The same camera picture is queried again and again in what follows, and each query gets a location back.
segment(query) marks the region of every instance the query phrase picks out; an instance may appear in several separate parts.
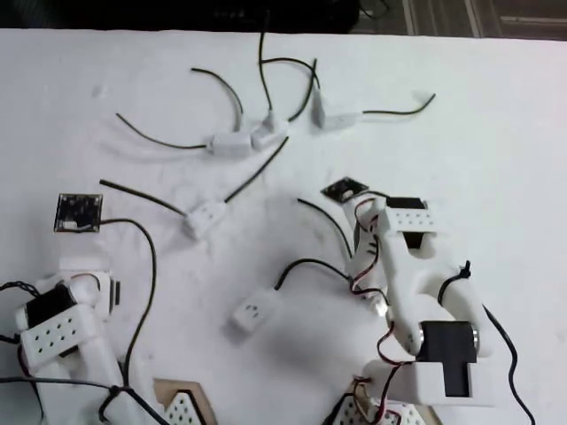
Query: white surface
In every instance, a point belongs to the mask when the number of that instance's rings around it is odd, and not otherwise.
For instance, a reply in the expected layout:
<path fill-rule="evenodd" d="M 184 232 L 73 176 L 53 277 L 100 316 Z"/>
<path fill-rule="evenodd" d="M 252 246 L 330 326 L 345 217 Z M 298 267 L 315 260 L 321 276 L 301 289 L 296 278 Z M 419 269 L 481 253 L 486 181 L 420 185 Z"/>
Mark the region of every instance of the white surface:
<path fill-rule="evenodd" d="M 58 264 L 51 230 L 59 192 L 104 193 L 105 217 L 140 220 L 157 244 L 159 286 L 138 342 L 155 375 L 201 382 L 221 424 L 320 423 L 376 357 L 384 321 L 348 297 L 343 282 L 305 266 L 283 286 L 277 320 L 241 344 L 225 330 L 241 301 L 273 285 L 290 261 L 342 264 L 332 227 L 294 198 L 318 202 L 346 227 L 319 190 L 351 175 L 444 203 L 454 256 L 471 260 L 478 294 L 516 343 L 518 391 L 539 423 L 561 422 L 567 44 L 268 35 L 266 58 L 318 57 L 323 89 L 353 106 L 407 109 L 421 103 L 414 90 L 438 96 L 421 115 L 368 117 L 341 133 L 321 133 L 306 113 L 277 160 L 231 203 L 230 220 L 202 243 L 180 232 L 175 214 L 97 186 L 115 179 L 186 210 L 234 189 L 271 149 L 241 162 L 171 151 L 141 140 L 114 113 L 171 143 L 227 131 L 234 108 L 225 91 L 190 77 L 203 66 L 228 78 L 260 121 L 267 104 L 257 43 L 257 35 L 0 31 L 1 280 L 33 281 Z M 295 112 L 307 73 L 270 64 L 266 76 L 277 110 Z M 535 228 L 536 202 L 546 215 Z M 100 239 L 122 281 L 108 326 L 124 352 L 150 290 L 149 249 L 126 224 L 104 227 Z M 17 291 L 0 297 L 4 333 L 25 299 Z M 393 357 L 399 349 L 384 347 Z M 13 347 L 0 346 L 0 359 L 2 375 L 19 371 Z M 495 361 L 500 406 L 441 411 L 446 424 L 526 423 L 509 393 L 504 343 Z M 0 389 L 0 415 L 38 422 L 28 385 Z"/>

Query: white 3d-printed part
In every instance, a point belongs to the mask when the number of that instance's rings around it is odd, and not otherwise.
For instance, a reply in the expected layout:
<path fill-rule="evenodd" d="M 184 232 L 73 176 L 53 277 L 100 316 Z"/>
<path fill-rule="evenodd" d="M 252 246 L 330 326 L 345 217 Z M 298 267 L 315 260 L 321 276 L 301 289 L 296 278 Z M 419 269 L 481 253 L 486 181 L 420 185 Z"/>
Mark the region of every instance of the white 3d-printed part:
<path fill-rule="evenodd" d="M 97 319 L 86 305 L 75 305 L 20 335 L 30 369 L 98 335 Z"/>
<path fill-rule="evenodd" d="M 227 205 L 224 202 L 210 201 L 198 205 L 185 217 L 185 230 L 193 239 L 201 239 L 215 224 L 222 220 L 226 211 Z"/>
<path fill-rule="evenodd" d="M 379 425 L 428 425 L 417 412 L 414 405 L 388 402 L 387 411 Z M 372 406 L 365 414 L 372 419 L 377 413 L 377 408 Z M 368 425 L 368 422 L 358 412 L 352 397 L 343 400 L 338 410 L 333 425 Z"/>
<path fill-rule="evenodd" d="M 232 321 L 243 331 L 252 333 L 274 314 L 278 306 L 277 291 L 255 291 L 232 314 Z"/>
<path fill-rule="evenodd" d="M 166 410 L 166 421 L 170 425 L 202 425 L 197 409 L 189 394 L 178 392 Z"/>
<path fill-rule="evenodd" d="M 430 210 L 385 208 L 392 232 L 439 231 L 436 217 Z"/>

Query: circuit board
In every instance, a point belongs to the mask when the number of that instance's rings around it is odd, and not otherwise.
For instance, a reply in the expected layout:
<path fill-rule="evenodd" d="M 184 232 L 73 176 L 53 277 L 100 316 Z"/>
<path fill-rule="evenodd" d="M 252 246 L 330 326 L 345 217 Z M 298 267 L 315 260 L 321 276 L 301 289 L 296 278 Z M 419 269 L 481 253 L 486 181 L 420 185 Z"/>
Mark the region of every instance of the circuit board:
<path fill-rule="evenodd" d="M 350 177 L 345 177 L 326 187 L 321 191 L 321 193 L 323 193 L 323 195 L 327 198 L 342 205 L 358 194 L 368 190 L 368 188 L 369 187 L 365 184 L 357 182 Z"/>
<path fill-rule="evenodd" d="M 59 194 L 54 232 L 98 232 L 102 195 Z"/>

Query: white connector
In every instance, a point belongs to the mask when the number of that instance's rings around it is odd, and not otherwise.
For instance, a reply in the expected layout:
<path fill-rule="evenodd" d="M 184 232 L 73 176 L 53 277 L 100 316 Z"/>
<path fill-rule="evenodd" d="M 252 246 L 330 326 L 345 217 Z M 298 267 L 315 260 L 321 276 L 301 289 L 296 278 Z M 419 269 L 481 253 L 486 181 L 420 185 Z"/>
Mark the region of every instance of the white connector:
<path fill-rule="evenodd" d="M 244 332 L 251 334 L 269 319 L 279 306 L 277 291 L 256 290 L 232 314 L 232 321 Z"/>
<path fill-rule="evenodd" d="M 314 87 L 313 108 L 315 124 L 325 130 L 352 127 L 362 116 L 362 111 L 348 110 L 345 107 L 332 104 L 317 87 Z"/>
<path fill-rule="evenodd" d="M 190 237 L 199 240 L 222 220 L 226 211 L 227 205 L 224 202 L 204 202 L 187 214 L 183 226 Z"/>
<path fill-rule="evenodd" d="M 207 144 L 213 155 L 242 158 L 252 153 L 252 138 L 247 131 L 214 135 Z"/>
<path fill-rule="evenodd" d="M 276 115 L 274 111 L 268 112 L 268 116 L 252 131 L 252 147 L 256 151 L 262 151 L 274 143 L 283 142 L 289 126 L 286 119 Z"/>

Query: black wire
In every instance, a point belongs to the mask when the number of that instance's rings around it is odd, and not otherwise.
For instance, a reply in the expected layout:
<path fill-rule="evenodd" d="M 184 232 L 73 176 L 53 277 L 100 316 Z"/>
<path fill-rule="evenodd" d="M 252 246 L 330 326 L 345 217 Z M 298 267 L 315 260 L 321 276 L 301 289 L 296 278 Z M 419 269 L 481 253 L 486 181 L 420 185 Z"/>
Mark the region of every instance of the black wire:
<path fill-rule="evenodd" d="M 182 210 L 180 210 L 176 206 L 173 206 L 173 205 L 167 203 L 166 201 L 162 201 L 161 199 L 153 197 L 152 195 L 148 195 L 147 193 L 140 192 L 139 190 L 127 188 L 126 186 L 122 186 L 121 184 L 109 182 L 109 181 L 104 180 L 104 179 L 101 179 L 99 183 L 102 184 L 103 186 L 108 187 L 108 188 L 121 190 L 122 192 L 129 193 L 130 195 L 134 195 L 135 197 L 142 197 L 143 199 L 147 199 L 148 201 L 152 201 L 152 202 L 154 202 L 158 205 L 165 206 L 168 210 L 171 210 L 174 213 L 178 213 L 178 214 L 182 215 L 183 217 L 185 217 L 187 215 L 185 212 L 183 212 Z"/>
<path fill-rule="evenodd" d="M 488 308 L 486 308 L 485 305 L 483 305 L 483 307 L 485 308 L 485 312 L 486 315 L 488 316 L 488 320 L 491 321 L 494 327 L 496 328 L 496 330 L 498 330 L 498 332 L 502 336 L 502 339 L 508 346 L 508 349 L 510 350 L 510 354 L 512 355 L 512 363 L 510 364 L 510 369 L 508 371 L 508 384 L 510 386 L 510 390 L 512 391 L 512 395 L 514 396 L 516 402 L 520 405 L 520 407 L 522 407 L 522 410 L 524 410 L 527 417 L 530 418 L 531 425 L 535 425 L 535 418 L 533 417 L 532 412 L 530 412 L 530 409 L 525 405 L 524 401 L 518 395 L 516 390 L 516 385 L 514 384 L 514 373 L 516 372 L 516 367 L 517 367 L 516 347 L 514 343 L 512 343 L 512 340 L 510 339 L 510 336 L 508 335 L 506 330 L 504 330 L 504 327 L 496 320 L 496 318 L 490 312 L 490 310 L 488 310 Z"/>
<path fill-rule="evenodd" d="M 156 254 L 156 248 L 155 245 L 153 244 L 153 240 L 151 239 L 150 233 L 148 233 L 148 231 L 144 228 L 144 226 L 142 226 L 140 223 L 138 223 L 137 221 L 131 220 L 131 219 L 109 219 L 109 220 L 102 220 L 100 222 L 101 226 L 104 224 L 113 224 L 113 223 L 130 223 L 133 224 L 134 226 L 136 226 L 137 228 L 140 229 L 140 231 L 144 234 L 145 238 L 148 241 L 148 244 L 150 245 L 150 251 L 151 251 L 151 290 L 150 290 L 150 297 L 148 298 L 148 304 L 145 307 L 144 313 L 142 314 L 142 317 L 140 318 L 140 321 L 138 322 L 138 325 L 136 327 L 136 331 L 134 332 L 134 335 L 132 336 L 132 340 L 130 341 L 130 345 L 128 346 L 128 350 L 126 351 L 126 357 L 124 359 L 124 370 L 123 370 L 123 374 L 124 374 L 124 384 L 126 386 L 129 386 L 129 367 L 130 367 L 130 360 L 132 357 L 132 351 L 134 350 L 134 345 L 136 344 L 136 341 L 138 339 L 138 336 L 140 335 L 140 331 L 142 330 L 142 326 L 144 325 L 144 322 L 146 320 L 146 318 L 148 317 L 148 314 L 150 313 L 151 310 L 151 304 L 153 303 L 153 297 L 156 291 L 156 276 L 158 274 L 158 256 Z"/>
<path fill-rule="evenodd" d="M 357 193 L 356 195 L 353 196 L 353 198 L 362 197 L 364 195 L 376 195 L 377 197 L 385 197 L 385 198 L 390 197 L 389 195 L 386 195 L 384 192 L 378 192 L 377 190 L 365 190 L 364 192 Z"/>
<path fill-rule="evenodd" d="M 7 282 L 4 283 L 2 286 L 0 286 L 0 291 L 3 290 L 9 290 L 12 288 L 18 288 L 20 290 L 24 290 L 25 292 L 27 292 L 29 295 L 31 295 L 34 298 L 39 297 L 39 291 L 37 290 L 37 288 L 34 285 L 30 285 L 29 283 L 25 283 L 23 281 L 15 281 L 15 282 Z"/>
<path fill-rule="evenodd" d="M 18 334 L 14 334 L 14 337 L 0 335 L 0 343 L 7 343 L 12 345 L 19 345 L 20 339 Z"/>
<path fill-rule="evenodd" d="M 465 266 L 465 268 L 469 266 L 470 266 L 470 262 L 467 261 L 467 266 Z M 443 296 L 445 295 L 445 292 L 447 291 L 449 285 L 453 282 L 462 279 L 462 277 L 459 277 L 461 273 L 447 279 L 446 281 L 443 282 L 443 285 L 441 285 L 441 288 L 439 289 L 439 294 L 437 295 L 437 301 L 439 302 L 440 305 L 443 305 L 442 304 Z M 531 425 L 535 425 L 536 422 L 532 412 L 525 405 L 524 401 L 520 398 L 519 394 L 517 393 L 516 385 L 514 384 L 514 373 L 516 372 L 516 368 L 517 368 L 517 349 L 514 343 L 512 343 L 512 339 L 510 338 L 504 327 L 498 322 L 496 317 L 494 317 L 494 315 L 490 312 L 490 310 L 488 310 L 488 308 L 486 308 L 485 305 L 483 305 L 483 308 L 485 309 L 486 316 L 488 316 L 488 320 L 494 325 L 496 330 L 498 330 L 498 333 L 501 335 L 502 339 L 504 340 L 504 343 L 506 343 L 506 345 L 508 346 L 508 349 L 512 356 L 512 362 L 510 363 L 510 369 L 508 371 L 508 384 L 510 387 L 510 391 L 512 391 L 512 395 L 514 396 L 514 399 L 520 405 L 522 410 L 524 410 L 527 417 L 530 419 Z"/>
<path fill-rule="evenodd" d="M 134 131 L 135 133 L 137 133 L 138 135 L 143 137 L 145 140 L 149 140 L 150 142 L 154 142 L 154 143 L 160 144 L 162 146 L 167 146 L 168 148 L 175 148 L 175 149 L 205 149 L 206 148 L 206 144 L 194 144 L 194 145 L 191 145 L 191 146 L 184 146 L 184 145 L 180 145 L 180 144 L 171 144 L 171 143 L 162 142 L 158 139 L 154 139 L 153 137 L 149 137 L 148 135 L 145 135 L 144 133 L 142 133 L 140 130 L 138 130 L 136 127 L 134 127 L 133 124 L 131 124 L 128 120 L 126 120 L 119 113 L 116 113 L 116 116 L 124 124 L 126 124 L 132 131 Z"/>
<path fill-rule="evenodd" d="M 287 277 L 287 275 L 290 273 L 290 271 L 294 267 L 299 266 L 300 264 L 305 264 L 305 263 L 313 263 L 313 264 L 318 264 L 319 266 L 327 267 L 330 271 L 335 272 L 340 277 L 345 279 L 347 282 L 350 283 L 350 281 L 351 281 L 351 278 L 349 276 L 347 276 L 346 274 L 344 274 L 343 272 L 341 272 L 340 270 L 338 270 L 336 267 L 332 266 L 329 263 L 325 263 L 324 261 L 321 261 L 319 259 L 296 259 L 295 261 L 293 261 L 289 266 L 287 266 L 283 270 L 282 274 L 280 275 L 280 278 L 277 280 L 277 283 L 276 283 L 276 286 L 274 287 L 274 290 L 280 290 L 280 288 L 282 288 L 282 285 L 284 284 L 285 278 Z"/>
<path fill-rule="evenodd" d="M 317 59 L 315 59 L 313 61 L 313 72 L 311 73 L 311 79 L 309 80 L 309 88 L 307 89 L 307 93 L 305 94 L 305 97 L 303 98 L 303 103 L 301 104 L 301 107 L 299 108 L 299 110 L 297 112 L 295 112 L 288 119 L 289 122 L 295 121 L 297 118 L 299 118 L 301 113 L 303 113 L 303 111 L 305 111 L 305 108 L 307 107 L 307 103 L 309 102 L 309 98 L 311 97 L 311 93 L 313 92 L 313 81 L 315 79 L 315 69 L 316 68 L 317 68 Z"/>
<path fill-rule="evenodd" d="M 433 99 L 435 98 L 435 96 L 436 96 L 436 94 L 431 95 L 431 97 L 429 98 L 429 100 L 427 102 L 425 102 L 419 108 L 414 109 L 413 111 L 382 111 L 382 110 L 376 110 L 376 111 L 362 111 L 362 113 L 385 113 L 385 114 L 388 114 L 388 115 L 414 115 L 415 113 L 419 113 L 419 112 L 423 111 L 427 106 L 429 106 L 429 104 L 431 102 L 433 102 Z"/>
<path fill-rule="evenodd" d="M 242 102 L 240 102 L 240 97 L 238 97 L 238 94 L 236 93 L 236 91 L 219 74 L 214 73 L 213 71 L 209 71 L 207 69 L 203 69 L 203 68 L 191 68 L 191 71 L 195 71 L 196 73 L 206 73 L 208 75 L 213 76 L 218 81 L 220 81 L 224 85 L 224 87 L 226 87 L 230 91 L 230 93 L 232 93 L 232 96 L 234 96 L 234 98 L 237 100 L 238 108 L 240 109 L 240 113 L 245 113 L 245 108 L 242 106 Z"/>
<path fill-rule="evenodd" d="M 288 139 L 289 139 L 289 137 L 286 137 L 283 140 L 282 144 L 279 145 L 279 147 L 274 151 L 274 153 L 272 153 L 272 155 L 258 169 L 258 171 L 256 171 L 256 173 L 254 173 L 248 180 L 246 180 L 244 183 L 242 183 L 240 186 L 238 186 L 230 195 L 228 195 L 224 199 L 225 204 L 230 202 L 236 195 L 238 195 L 240 192 L 242 192 L 244 189 L 246 189 L 254 180 L 256 180 L 256 178 L 262 173 L 262 171 L 264 171 L 264 169 L 266 169 L 266 167 L 269 166 L 270 162 L 272 162 L 276 158 L 277 154 L 280 153 L 280 151 L 284 148 Z"/>
<path fill-rule="evenodd" d="M 344 232 L 343 229 L 338 225 L 337 221 L 336 221 L 335 219 L 333 219 L 333 218 L 331 217 L 331 215 L 330 215 L 328 212 L 326 212 L 325 210 L 323 210 L 320 206 L 317 206 L 317 205 L 315 205 L 315 204 L 311 204 L 310 202 L 306 201 L 305 199 L 301 199 L 301 198 L 299 198 L 299 197 L 298 197 L 298 202 L 299 202 L 300 204 L 310 206 L 310 207 L 313 208 L 314 210 L 318 211 L 319 213 L 321 213 L 322 215 L 324 215 L 325 217 L 327 217 L 327 218 L 330 220 L 330 222 L 333 223 L 333 225 L 335 225 L 335 228 L 337 228 L 338 232 L 340 233 L 340 235 L 341 235 L 342 238 L 343 238 L 343 241 L 345 242 L 345 247 L 346 247 L 346 250 L 348 251 L 348 256 L 349 256 L 350 258 L 352 258 L 352 257 L 353 257 L 353 252 L 351 251 L 351 245 L 350 245 L 350 243 L 348 242 L 348 239 L 346 239 L 345 232 Z"/>
<path fill-rule="evenodd" d="M 315 72 L 315 69 L 309 65 L 307 62 L 300 60 L 300 59 L 296 59 L 296 58 L 271 58 L 271 59 L 264 59 L 262 61 L 264 64 L 271 64 L 272 62 L 293 62 L 294 64 L 300 64 L 305 66 L 309 72 L 314 76 L 315 78 L 315 82 L 317 83 L 317 87 L 320 89 L 321 88 L 321 83 L 319 82 L 319 77 L 317 76 L 317 73 Z"/>
<path fill-rule="evenodd" d="M 168 422 L 163 419 L 143 398 L 137 394 L 134 389 L 125 386 L 109 386 L 98 382 L 83 381 L 78 379 L 57 379 L 57 378 L 38 378 L 33 376 L 13 376 L 13 377 L 0 377 L 0 383 L 58 383 L 63 385 L 84 385 L 88 387 L 102 388 L 103 390 L 126 392 L 132 397 L 138 405 L 140 405 L 157 423 L 160 425 L 168 425 Z"/>
<path fill-rule="evenodd" d="M 368 13 L 368 11 L 366 9 L 364 9 L 364 7 L 362 7 L 362 3 L 361 0 L 359 0 L 358 2 L 358 7 L 361 9 L 362 13 L 364 13 L 367 17 L 369 17 L 372 20 L 376 20 L 378 21 L 379 19 L 383 18 L 384 16 L 386 16 L 388 13 L 390 13 L 390 10 L 392 9 L 390 7 L 390 5 L 386 2 L 386 0 L 379 0 L 379 2 L 384 6 L 384 11 L 378 15 L 378 16 L 372 16 Z"/>
<path fill-rule="evenodd" d="M 260 44 L 258 45 L 258 68 L 260 69 L 260 78 L 262 80 L 262 86 L 264 87 L 264 92 L 266 93 L 266 99 L 268 100 L 268 109 L 271 111 L 274 108 L 272 107 L 272 99 L 269 96 L 268 85 L 266 84 L 266 78 L 264 77 L 264 64 L 262 62 L 262 52 L 264 50 L 264 37 L 266 35 L 266 31 L 268 31 L 268 24 L 269 24 L 269 11 L 266 11 L 266 16 L 264 18 L 264 28 L 262 28 L 262 32 L 260 33 Z"/>

